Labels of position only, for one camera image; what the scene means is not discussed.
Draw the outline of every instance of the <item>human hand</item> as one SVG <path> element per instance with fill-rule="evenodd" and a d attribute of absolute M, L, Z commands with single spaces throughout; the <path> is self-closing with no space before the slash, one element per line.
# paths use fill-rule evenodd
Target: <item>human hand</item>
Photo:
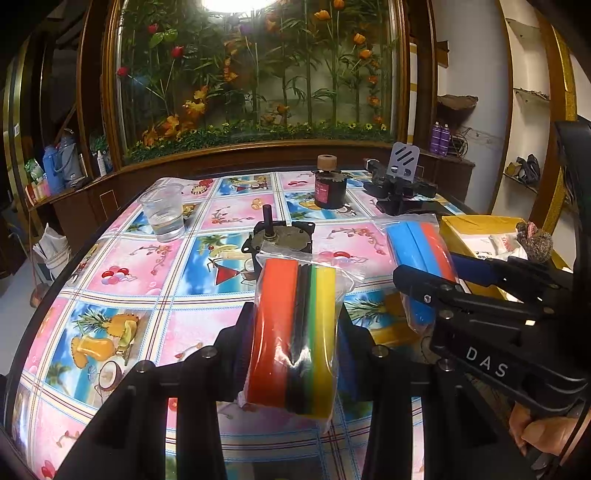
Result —
<path fill-rule="evenodd" d="M 576 446 L 590 419 L 591 412 L 585 418 L 563 461 Z M 530 410 L 516 403 L 509 418 L 509 431 L 521 453 L 525 454 L 526 445 L 529 443 L 541 452 L 559 456 L 573 433 L 577 420 L 568 417 L 550 417 L 532 421 Z"/>

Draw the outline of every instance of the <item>plastic bag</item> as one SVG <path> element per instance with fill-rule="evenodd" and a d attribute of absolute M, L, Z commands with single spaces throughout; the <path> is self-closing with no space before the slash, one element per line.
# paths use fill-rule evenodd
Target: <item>plastic bag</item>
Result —
<path fill-rule="evenodd" d="M 396 268 L 409 265 L 433 275 L 457 282 L 452 258 L 443 238 L 439 235 L 439 223 L 435 215 L 378 216 L 374 223 L 387 237 L 388 248 Z M 433 309 L 406 295 L 401 295 L 408 326 L 423 334 L 435 321 Z"/>
<path fill-rule="evenodd" d="M 337 319 L 362 280 L 339 262 L 264 242 L 243 398 L 327 426 L 336 395 Z"/>

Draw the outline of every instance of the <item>glass panel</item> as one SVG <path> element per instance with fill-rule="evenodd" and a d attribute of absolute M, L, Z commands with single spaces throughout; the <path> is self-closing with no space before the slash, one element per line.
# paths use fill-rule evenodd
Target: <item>glass panel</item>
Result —
<path fill-rule="evenodd" d="M 125 162 L 252 141 L 392 141 L 390 10 L 126 0 L 115 65 Z"/>

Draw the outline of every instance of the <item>purple spray can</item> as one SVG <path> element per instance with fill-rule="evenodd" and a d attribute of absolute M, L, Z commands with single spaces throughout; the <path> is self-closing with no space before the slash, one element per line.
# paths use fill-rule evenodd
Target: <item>purple spray can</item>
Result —
<path fill-rule="evenodd" d="M 429 145 L 429 152 L 439 153 L 439 142 L 441 141 L 441 127 L 439 122 L 435 122 L 431 129 L 431 144 Z"/>
<path fill-rule="evenodd" d="M 447 150 L 449 149 L 449 142 L 452 138 L 452 133 L 449 131 L 449 127 L 446 124 L 445 127 L 441 130 L 441 140 L 439 141 L 439 154 L 442 157 L 447 155 Z"/>

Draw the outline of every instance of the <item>spray can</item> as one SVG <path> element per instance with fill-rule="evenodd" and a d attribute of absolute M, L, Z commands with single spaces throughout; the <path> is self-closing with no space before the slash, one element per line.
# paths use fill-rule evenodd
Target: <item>spray can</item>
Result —
<path fill-rule="evenodd" d="M 449 126 L 445 124 L 445 127 L 441 130 L 441 140 L 439 141 L 439 154 L 442 157 L 447 155 L 449 149 L 449 142 L 452 138 L 452 133 L 449 131 Z"/>
<path fill-rule="evenodd" d="M 345 204 L 348 176 L 336 169 L 334 155 L 318 155 L 317 166 L 314 203 L 328 210 L 341 208 Z"/>
<path fill-rule="evenodd" d="M 441 127 L 439 122 L 435 122 L 431 129 L 431 144 L 429 145 L 429 152 L 439 153 L 439 142 L 441 141 Z"/>

